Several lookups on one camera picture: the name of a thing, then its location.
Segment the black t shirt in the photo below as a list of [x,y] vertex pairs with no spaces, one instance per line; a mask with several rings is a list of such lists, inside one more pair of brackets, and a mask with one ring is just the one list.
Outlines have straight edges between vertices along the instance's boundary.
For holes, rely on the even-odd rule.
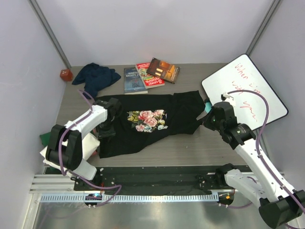
[[99,157],[134,154],[170,135],[192,135],[202,124],[205,104],[198,91],[174,94],[121,94],[122,113],[113,121],[115,135],[101,140]]

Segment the dark cover paperback book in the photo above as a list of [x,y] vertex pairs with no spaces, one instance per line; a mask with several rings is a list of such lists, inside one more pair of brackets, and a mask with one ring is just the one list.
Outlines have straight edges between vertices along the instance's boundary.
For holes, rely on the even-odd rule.
[[159,77],[160,79],[172,84],[175,84],[179,72],[179,66],[156,58],[152,58],[150,65],[146,70],[147,74]]

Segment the red cover book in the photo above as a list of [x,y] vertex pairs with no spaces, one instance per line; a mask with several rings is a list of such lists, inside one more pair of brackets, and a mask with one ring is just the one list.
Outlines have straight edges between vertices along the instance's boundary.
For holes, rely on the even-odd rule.
[[150,65],[149,62],[137,63],[135,65],[136,70],[144,84],[144,87],[146,89],[150,89],[150,88],[155,88],[155,87],[159,87],[159,86],[164,86],[165,81],[163,79],[147,73],[147,69],[148,69],[149,65]]

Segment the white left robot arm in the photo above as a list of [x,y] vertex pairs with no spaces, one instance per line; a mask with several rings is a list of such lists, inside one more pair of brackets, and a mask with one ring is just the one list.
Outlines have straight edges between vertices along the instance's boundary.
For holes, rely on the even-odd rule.
[[75,177],[85,179],[90,190],[97,190],[102,183],[101,173],[83,159],[82,140],[93,129],[97,129],[98,140],[106,141],[115,136],[113,121],[122,113],[118,99],[97,100],[79,118],[66,125],[55,125],[51,129],[44,158]]

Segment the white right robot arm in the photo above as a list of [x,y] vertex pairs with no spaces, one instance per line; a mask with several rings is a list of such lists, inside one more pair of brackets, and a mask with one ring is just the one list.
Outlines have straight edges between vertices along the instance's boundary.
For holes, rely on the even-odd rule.
[[258,207],[263,221],[273,229],[305,212],[304,190],[296,190],[279,173],[266,157],[251,128],[237,122],[229,102],[215,103],[202,120],[204,127],[217,131],[222,140],[243,158],[258,181],[249,180],[236,166],[226,164],[215,171],[218,187],[229,186],[241,192]]

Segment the white dry-erase board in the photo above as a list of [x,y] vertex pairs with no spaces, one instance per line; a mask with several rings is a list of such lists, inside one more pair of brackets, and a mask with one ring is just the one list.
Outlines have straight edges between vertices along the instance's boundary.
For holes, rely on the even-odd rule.
[[223,93],[235,91],[231,96],[237,121],[252,130],[261,128],[266,115],[265,103],[256,94],[269,105],[268,124],[288,115],[287,107],[246,54],[205,78],[202,87],[212,104],[220,102]]

